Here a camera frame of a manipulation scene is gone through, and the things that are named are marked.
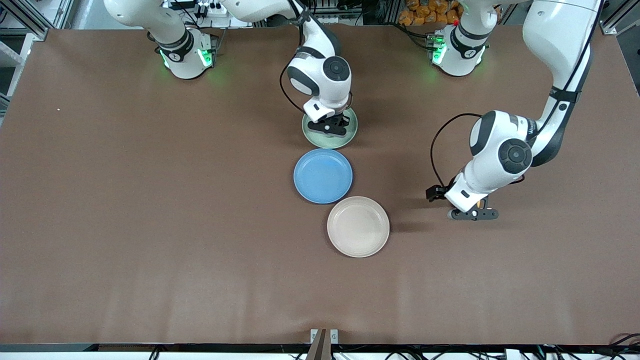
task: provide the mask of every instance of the black cable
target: black cable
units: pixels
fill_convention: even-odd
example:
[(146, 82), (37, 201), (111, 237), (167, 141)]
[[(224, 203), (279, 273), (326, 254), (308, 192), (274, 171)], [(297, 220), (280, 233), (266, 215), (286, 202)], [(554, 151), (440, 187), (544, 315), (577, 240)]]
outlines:
[[(440, 135), (442, 130), (444, 130), (444, 128), (447, 127), (447, 125), (451, 124), (453, 122), (453, 120), (456, 120), (457, 118), (463, 117), (463, 116), (474, 116), (474, 117), (477, 117), (477, 118), (481, 118), (482, 117), (482, 115), (475, 114), (475, 113), (458, 114), (458, 115), (454, 116), (453, 118), (449, 119), (447, 122), (445, 122), (443, 126), (440, 126), (440, 129), (436, 132), (436, 135), (433, 137), (433, 141), (431, 141), (431, 149), (429, 150), (429, 157), (431, 158), (431, 167), (433, 168), (433, 172), (436, 174), (436, 177), (438, 178), (438, 182), (440, 182), (440, 185), (442, 185), (442, 187), (444, 187), (444, 183), (442, 182), (442, 178), (440, 178), (440, 174), (438, 174), (438, 170), (436, 170), (436, 165), (433, 162), (433, 146), (436, 144), (436, 139), (438, 138), (438, 135)], [(441, 353), (441, 354), (437, 355), (436, 357), (434, 357), (431, 360), (435, 360), (437, 357), (439, 357), (442, 354), (444, 354), (444, 353)]]
[(298, 46), (302, 46), (302, 41), (304, 39), (304, 32), (302, 30), (302, 26), (298, 26)]
[(417, 38), (427, 38), (427, 35), (425, 34), (418, 34), (418, 33), (414, 33), (412, 31), (409, 31), (409, 29), (406, 28), (406, 26), (402, 26), (396, 22), (383, 22), (382, 25), (391, 25), (393, 27), (395, 27), (396, 29), (402, 31), (403, 33), (407, 34), (407, 35), (411, 35)]
[(182, 5), (182, 2), (176, 1), (176, 3), (182, 9), (182, 11), (186, 12), (187, 15), (189, 15), (189, 18), (191, 19), (191, 21), (193, 21), (193, 24), (196, 26), (196, 29), (200, 30), (200, 26), (198, 25), (198, 22), (196, 21), (196, 19), (193, 18), (193, 16), (191, 16), (191, 13), (189, 13), (187, 9), (184, 8), (184, 6)]
[(164, 345), (154, 346), (154, 349), (151, 351), (151, 354), (149, 355), (149, 360), (158, 360), (158, 357), (160, 357), (161, 350), (166, 351), (166, 347)]
[(467, 351), (466, 353), (467, 353), (467, 354), (469, 354), (469, 355), (471, 355), (471, 356), (473, 356), (474, 358), (476, 358), (476, 359), (478, 359), (478, 360), (484, 360), (484, 359), (482, 358), (482, 354), (480, 354), (480, 353), (479, 353), (480, 355), (476, 355), (476, 353), (475, 353), (475, 352), (471, 352), (471, 351)]
[(610, 346), (610, 347), (614, 347), (614, 346), (616, 346), (616, 345), (620, 345), (620, 344), (622, 344), (623, 342), (625, 342), (625, 341), (627, 341), (627, 340), (630, 340), (630, 339), (633, 339), (633, 338), (637, 338), (638, 336), (640, 336), (640, 333), (629, 334), (629, 335), (625, 336), (624, 338), (622, 338), (622, 339), (620, 339), (620, 340), (616, 341), (615, 343), (611, 343), (611, 344), (609, 344), (609, 346)]
[(291, 60), (289, 60), (289, 62), (287, 63), (287, 65), (284, 65), (284, 68), (282, 68), (282, 72), (280, 73), (280, 89), (282, 90), (282, 93), (285, 95), (285, 97), (287, 98), (287, 100), (289, 100), (289, 102), (296, 107), (296, 109), (300, 110), (301, 113), (305, 113), (305, 110), (303, 110), (302, 108), (300, 108), (295, 102), (293, 102), (293, 100), (291, 100), (291, 98), (289, 97), (289, 94), (287, 94), (287, 92), (284, 90), (284, 86), (282, 85), (282, 76), (284, 75), (284, 72), (287, 71), (287, 67), (289, 66), (289, 64), (291, 63)]
[(404, 358), (404, 360), (409, 360), (409, 358), (404, 356), (403, 353), (397, 352), (397, 351), (391, 352), (389, 355), (387, 355), (387, 357), (385, 357), (385, 360), (389, 360), (389, 358), (392, 357), (394, 354), (398, 354), (398, 355), (402, 356)]
[(384, 22), (383, 25), (391, 25), (393, 27), (395, 27), (396, 29), (402, 31), (403, 33), (405, 33), (409, 39), (418, 47), (420, 47), (421, 49), (425, 49), (425, 50), (437, 50), (438, 48), (435, 46), (426, 46), (426, 45), (422, 45), (420, 44), (418, 41), (416, 41), (416, 39), (414, 39), (414, 37), (416, 38), (421, 38), (421, 39), (427, 39), (427, 35), (423, 35), (423, 34), (418, 34), (418, 33), (414, 33), (412, 31), (407, 30), (406, 27), (401, 26), (399, 24), (396, 24), (395, 22)]
[(558, 347), (554, 347), (554, 351), (556, 352), (556, 360), (564, 360), (564, 356), (558, 350)]
[(298, 11), (298, 7), (293, 3), (293, 0), (288, 0), (289, 2), (289, 6), (291, 6), (291, 9), (293, 10), (293, 14), (296, 15), (296, 20), (298, 18), (300, 18), (300, 12)]
[[(513, 182), (512, 184), (519, 183), (519, 182), (521, 182), (521, 181), (523, 181), (523, 180), (524, 180), (524, 179), (522, 179), (522, 180), (517, 180), (517, 181)], [(490, 359), (498, 359), (498, 360), (504, 360), (504, 359), (505, 359), (505, 358), (504, 358), (504, 355), (497, 355), (497, 356), (496, 356), (496, 355), (489, 355), (489, 354), (487, 354), (486, 352), (479, 352), (478, 354), (481, 354), (481, 355), (484, 355), (484, 356), (486, 356), (486, 357), (489, 357)]]
[(3, 12), (4, 12), (4, 15), (2, 16), (2, 20), (0, 20), (0, 24), (2, 24), (2, 23), (3, 23), (3, 21), (6, 19), (6, 14), (8, 14), (8, 13), (9, 13), (9, 12), (8, 12), (8, 11), (6, 11), (6, 10), (4, 10)]
[(524, 175), (520, 176), (520, 179), (517, 179), (516, 181), (512, 181), (509, 183), (509, 185), (513, 185), (513, 184), (517, 184), (517, 183), (521, 183), (522, 181), (524, 181)]
[(351, 109), (352, 102), (353, 102), (353, 93), (349, 92), (349, 104), (347, 105), (347, 109)]
[(449, 350), (439, 353), (438, 355), (434, 356), (431, 360), (436, 360), (436, 359), (438, 359), (440, 356), (443, 356), (443, 355), (444, 355), (445, 353), (447, 353), (447, 352), (449, 352)]
[[(573, 72), (571, 73), (571, 76), (569, 76), (569, 80), (567, 80), (566, 84), (564, 85), (563, 91), (566, 91), (566, 89), (569, 87), (569, 84), (571, 84), (571, 81), (573, 80), (573, 77), (575, 76), (576, 72), (578, 71), (578, 68), (580, 67), (580, 63), (582, 63), (582, 59), (584, 59), (584, 55), (587, 53), (587, 49), (589, 49), (589, 44), (591, 43), (591, 39), (593, 38), (593, 33), (595, 32), (596, 26), (598, 26), (598, 22), (600, 20), (600, 14), (602, 13), (602, 5), (603, 4), (604, 4), (604, 0), (600, 1), (600, 6), (598, 7), (598, 12), (596, 13), (596, 20), (594, 21), (593, 26), (591, 27), (591, 33), (587, 37), (587, 41), (584, 43), (584, 47), (582, 48), (582, 52), (580, 53), (580, 57), (578, 58), (578, 62), (576, 63), (575, 68), (573, 69)], [(551, 116), (554, 114), (554, 112), (556, 112), (556, 108), (558, 107), (559, 104), (560, 104), (560, 101), (556, 100), (556, 104), (551, 109), (551, 112), (549, 113), (549, 116), (547, 116), (547, 119), (542, 124), (542, 126), (540, 127), (540, 129), (538, 130), (538, 133), (534, 136), (534, 138), (537, 137), (540, 133), (542, 133), (542, 130), (549, 123), (549, 119), (551, 119)]]
[(559, 346), (556, 345), (556, 347), (562, 351), (562, 352), (566, 352), (567, 354), (569, 354), (569, 356), (571, 356), (573, 358), (573, 360), (582, 360), (581, 358), (577, 357), (573, 352), (567, 351)]

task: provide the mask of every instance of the brown tabletop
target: brown tabletop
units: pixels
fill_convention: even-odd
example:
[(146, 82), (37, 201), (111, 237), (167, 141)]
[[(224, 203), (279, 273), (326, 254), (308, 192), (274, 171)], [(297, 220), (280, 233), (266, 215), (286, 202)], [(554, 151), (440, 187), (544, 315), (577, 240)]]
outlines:
[[(294, 27), (231, 30), (214, 70), (183, 81), (142, 31), (51, 31), (0, 136), (0, 341), (607, 343), (638, 330), (640, 101), (614, 37), (563, 148), (491, 196), (500, 218), (429, 204), (429, 144), (447, 119), (538, 118), (551, 75), (518, 27), (451, 78), (394, 28), (335, 26), (359, 130), (349, 196), (392, 232), (375, 256), (331, 245), (332, 205), (292, 183), (314, 147), (280, 93)], [(293, 94), (301, 104), (305, 97)], [(447, 180), (474, 119), (436, 145)]]

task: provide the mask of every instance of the beige plate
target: beige plate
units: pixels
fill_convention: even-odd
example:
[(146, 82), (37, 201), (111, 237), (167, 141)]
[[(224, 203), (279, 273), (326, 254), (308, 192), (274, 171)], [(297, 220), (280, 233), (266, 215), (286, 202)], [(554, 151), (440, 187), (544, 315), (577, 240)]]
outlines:
[(368, 197), (348, 197), (333, 207), (326, 230), (341, 253), (366, 258), (385, 246), (389, 217), (382, 206)]

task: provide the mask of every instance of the plate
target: plate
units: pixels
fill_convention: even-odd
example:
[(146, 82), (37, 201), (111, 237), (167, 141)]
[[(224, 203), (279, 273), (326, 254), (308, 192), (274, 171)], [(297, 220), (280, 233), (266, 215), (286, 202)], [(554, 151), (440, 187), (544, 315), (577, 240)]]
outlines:
[(343, 147), (347, 145), (354, 136), (356, 136), (356, 132), (358, 131), (358, 117), (356, 117), (356, 113), (353, 109), (346, 109), (343, 114), (344, 116), (349, 117), (349, 125), (346, 127), (347, 134), (343, 137), (311, 131), (307, 127), (307, 124), (311, 119), (309, 119), (306, 114), (302, 117), (302, 133), (310, 143), (317, 147), (321, 147), (323, 149), (338, 149), (339, 147)]
[(389, 217), (368, 197), (348, 197), (333, 207), (326, 230), (338, 251), (352, 258), (366, 258), (387, 243)]
[(351, 164), (335, 150), (311, 150), (298, 160), (293, 170), (293, 183), (300, 195), (316, 204), (340, 200), (352, 182)]

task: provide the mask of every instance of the cable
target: cable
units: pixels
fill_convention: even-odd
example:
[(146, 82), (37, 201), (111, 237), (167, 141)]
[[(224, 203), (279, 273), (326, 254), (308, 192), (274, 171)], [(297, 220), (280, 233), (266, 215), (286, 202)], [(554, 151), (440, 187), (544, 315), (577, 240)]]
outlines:
[(406, 26), (402, 26), (400, 24), (397, 24), (395, 22), (383, 22), (381, 25), (391, 25), (393, 27), (395, 27), (396, 29), (402, 31), (403, 33), (407, 34), (407, 35), (411, 35), (417, 38), (427, 38), (427, 35), (425, 34), (418, 34), (418, 33), (414, 33), (412, 31), (409, 31), (409, 29), (406, 28)]
[(189, 13), (187, 11), (187, 9), (184, 8), (184, 6), (182, 5), (182, 2), (180, 1), (176, 1), (176, 3), (178, 4), (178, 6), (182, 9), (182, 11), (186, 12), (187, 15), (189, 15), (189, 18), (191, 19), (191, 21), (193, 21), (193, 24), (196, 26), (196, 28), (198, 30), (200, 30), (200, 26), (198, 25), (198, 22), (196, 21), (196, 19), (193, 18), (193, 16), (191, 15), (191, 13)]
[[(436, 177), (438, 178), (438, 182), (440, 183), (440, 185), (442, 185), (442, 187), (445, 187), (444, 183), (442, 182), (442, 178), (440, 178), (440, 174), (438, 174), (438, 170), (436, 170), (436, 165), (433, 162), (433, 146), (436, 144), (436, 139), (438, 138), (438, 135), (440, 135), (442, 130), (444, 130), (444, 128), (447, 127), (447, 125), (451, 124), (453, 122), (453, 120), (456, 120), (457, 118), (463, 117), (463, 116), (473, 116), (473, 117), (477, 117), (477, 118), (481, 118), (482, 117), (482, 115), (475, 114), (475, 113), (462, 113), (462, 114), (456, 115), (453, 118), (449, 119), (449, 121), (445, 122), (443, 126), (440, 126), (440, 129), (436, 132), (436, 135), (433, 137), (433, 141), (431, 141), (431, 149), (429, 150), (429, 157), (431, 158), (431, 167), (433, 168), (433, 172), (434, 172), (434, 174), (436, 174)], [(444, 353), (441, 353), (441, 354), (437, 355), (436, 357), (434, 357), (431, 360), (435, 360), (437, 357), (439, 357), (442, 354), (444, 354)]]
[(450, 351), (450, 350), (443, 351), (443, 352), (439, 353), (438, 355), (434, 356), (431, 360), (436, 360), (436, 359), (438, 359), (440, 356), (443, 356), (445, 353), (447, 353), (447, 352), (449, 352), (449, 351)]
[(351, 109), (352, 102), (353, 102), (353, 93), (349, 91), (349, 104), (347, 105), (347, 109)]
[(293, 10), (293, 14), (296, 15), (296, 20), (300, 18), (300, 12), (298, 11), (298, 7), (293, 3), (293, 0), (287, 0), (289, 2), (289, 6)]
[[(524, 179), (522, 179), (522, 180), (517, 180), (517, 181), (515, 181), (515, 182), (513, 182), (513, 183), (520, 183), (520, 182), (522, 182), (523, 180), (524, 180)], [(484, 356), (486, 356), (486, 357), (488, 357), (488, 358), (490, 358), (490, 359), (498, 359), (498, 360), (504, 360), (504, 359), (505, 359), (504, 355), (497, 355), (497, 356), (495, 356), (495, 355), (489, 355), (489, 354), (487, 354), (486, 352), (478, 352), (478, 354), (484, 355)]]
[(520, 179), (517, 179), (516, 181), (512, 181), (509, 183), (509, 185), (513, 185), (513, 184), (517, 184), (517, 183), (521, 183), (522, 181), (524, 181), (524, 175), (520, 176)]
[(414, 37), (416, 38), (421, 38), (421, 39), (427, 39), (428, 36), (424, 35), (424, 34), (418, 34), (418, 33), (414, 33), (412, 31), (407, 30), (406, 27), (403, 27), (399, 24), (396, 24), (395, 22), (384, 22), (383, 25), (391, 25), (393, 27), (395, 27), (396, 29), (402, 31), (403, 33), (405, 33), (409, 39), (418, 47), (425, 49), (425, 50), (437, 50), (438, 48), (435, 46), (426, 46), (426, 45), (422, 45), (420, 44), (418, 41), (416, 41), (416, 39), (414, 39)]
[(615, 343), (611, 343), (611, 344), (609, 344), (609, 346), (610, 346), (610, 347), (614, 347), (614, 346), (616, 346), (616, 345), (620, 345), (620, 344), (622, 344), (623, 342), (625, 342), (625, 341), (627, 341), (627, 340), (630, 340), (630, 339), (633, 339), (633, 338), (637, 338), (638, 336), (640, 336), (640, 333), (629, 334), (629, 335), (625, 336), (624, 338), (622, 338), (622, 339), (620, 339), (620, 340), (616, 341)]
[(2, 24), (2, 22), (6, 19), (6, 14), (8, 14), (8, 13), (9, 13), (9, 12), (8, 12), (8, 11), (6, 11), (5, 9), (3, 9), (3, 10), (4, 10), (4, 11), (3, 11), (4, 15), (2, 16), (2, 20), (0, 20), (0, 24)]
[(582, 360), (581, 358), (577, 357), (573, 352), (567, 351), (559, 346), (556, 345), (556, 347), (562, 351), (562, 352), (566, 352), (567, 354), (569, 354), (569, 356), (571, 356), (573, 358), (573, 360)]
[(149, 355), (149, 360), (157, 360), (160, 357), (160, 351), (167, 351), (164, 345), (156, 345)]
[(293, 360), (300, 360), (300, 357), (302, 356), (302, 354), (304, 354), (305, 352), (301, 352), (300, 354), (298, 354), (298, 356), (293, 357), (293, 355), (289, 355), (291, 357), (293, 357)]
[(305, 110), (303, 110), (302, 108), (300, 108), (295, 102), (293, 102), (293, 100), (291, 100), (291, 98), (289, 97), (289, 94), (287, 94), (287, 92), (284, 90), (284, 86), (282, 85), (282, 76), (284, 75), (284, 72), (287, 70), (287, 67), (289, 66), (289, 64), (291, 63), (291, 60), (289, 60), (289, 62), (287, 63), (287, 65), (284, 65), (284, 68), (282, 68), (282, 72), (280, 73), (280, 89), (282, 90), (282, 93), (286, 96), (287, 100), (289, 100), (289, 102), (296, 107), (296, 109), (300, 110), (301, 113), (305, 113)]
[[(589, 44), (591, 43), (591, 39), (593, 38), (593, 33), (595, 32), (596, 26), (598, 26), (598, 21), (600, 20), (600, 14), (602, 13), (602, 5), (603, 4), (604, 4), (604, 0), (600, 1), (600, 6), (598, 7), (598, 12), (596, 13), (596, 19), (595, 19), (595, 21), (593, 23), (593, 26), (591, 27), (591, 33), (587, 37), (587, 41), (584, 43), (584, 47), (582, 48), (582, 52), (580, 53), (580, 57), (578, 58), (578, 62), (575, 64), (575, 68), (573, 69), (573, 72), (571, 73), (571, 76), (569, 76), (569, 80), (567, 80), (566, 84), (564, 85), (563, 91), (566, 91), (566, 89), (569, 87), (569, 84), (571, 84), (571, 81), (573, 80), (573, 77), (575, 76), (575, 74), (578, 71), (578, 68), (580, 67), (580, 63), (582, 63), (582, 59), (584, 59), (584, 55), (587, 53), (587, 49), (589, 49)], [(558, 107), (559, 104), (560, 104), (560, 101), (556, 100), (556, 104), (551, 109), (551, 112), (549, 113), (549, 116), (547, 116), (547, 119), (542, 124), (542, 126), (540, 127), (540, 129), (538, 130), (538, 133), (534, 136), (534, 138), (536, 138), (540, 133), (542, 133), (542, 130), (549, 123), (549, 119), (551, 119), (551, 115), (553, 115), (554, 112), (556, 112), (556, 108)]]
[(387, 355), (387, 357), (385, 357), (385, 360), (389, 360), (389, 358), (392, 357), (394, 354), (402, 356), (404, 358), (404, 360), (409, 360), (409, 358), (404, 356), (403, 353), (397, 352), (397, 351), (391, 352), (389, 355)]

